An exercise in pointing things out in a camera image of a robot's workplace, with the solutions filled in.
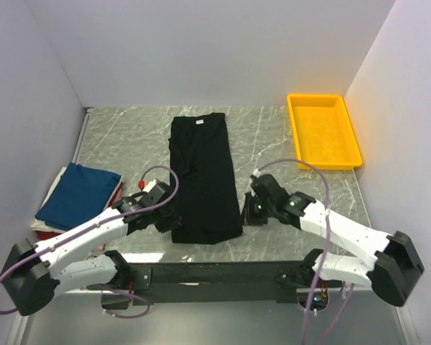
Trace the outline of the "black t shirt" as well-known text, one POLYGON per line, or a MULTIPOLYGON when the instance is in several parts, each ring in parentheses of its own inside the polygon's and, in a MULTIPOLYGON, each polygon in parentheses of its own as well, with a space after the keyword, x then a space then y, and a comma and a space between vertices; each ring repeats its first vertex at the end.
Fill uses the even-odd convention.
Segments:
POLYGON ((170 168, 179 179, 175 210, 182 225, 176 244, 218 244, 243 234, 224 113, 176 116, 170 168))

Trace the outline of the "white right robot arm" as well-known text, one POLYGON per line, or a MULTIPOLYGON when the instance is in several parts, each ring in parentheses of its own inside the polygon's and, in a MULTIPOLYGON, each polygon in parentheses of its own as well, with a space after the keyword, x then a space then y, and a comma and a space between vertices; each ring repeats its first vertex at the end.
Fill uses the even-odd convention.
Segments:
POLYGON ((324 204, 296 191, 288 193, 270 174, 252 176, 242 212, 247 226, 263 226, 270 218, 300 231, 329 239, 345 255, 312 249, 282 282, 316 287, 339 281, 371 288, 383 301, 403 306, 425 271, 411 238, 401 231, 388 234, 331 211, 324 204))

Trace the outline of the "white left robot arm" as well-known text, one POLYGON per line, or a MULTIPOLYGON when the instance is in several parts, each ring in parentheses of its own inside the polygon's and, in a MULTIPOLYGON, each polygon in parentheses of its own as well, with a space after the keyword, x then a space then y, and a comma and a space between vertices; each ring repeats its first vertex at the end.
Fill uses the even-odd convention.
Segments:
POLYGON ((54 238, 16 243, 0 275, 15 311, 29 316, 43 309, 53 298, 78 288, 106 285, 129 288, 131 268, 116 250, 89 259, 88 253, 115 239, 155 226, 167 232, 180 225, 174 210, 177 187, 159 180, 144 190, 120 198, 91 220, 54 238))

